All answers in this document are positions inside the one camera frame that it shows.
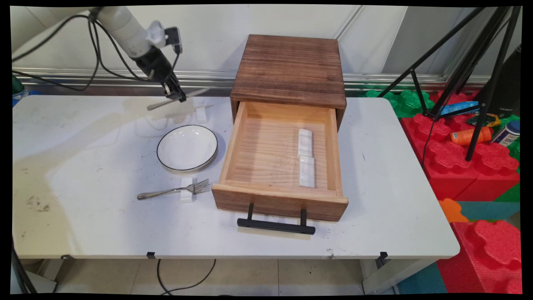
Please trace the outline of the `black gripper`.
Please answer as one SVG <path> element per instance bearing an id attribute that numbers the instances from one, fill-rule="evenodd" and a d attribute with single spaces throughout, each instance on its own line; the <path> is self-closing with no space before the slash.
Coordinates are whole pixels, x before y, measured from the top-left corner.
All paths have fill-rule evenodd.
<path id="1" fill-rule="evenodd" d="M 134 57 L 133 61 L 148 76 L 149 80 L 162 84 L 167 99 L 181 103 L 187 100 L 179 85 L 179 80 L 173 72 L 172 64 L 160 49 L 152 46 L 144 55 Z"/>

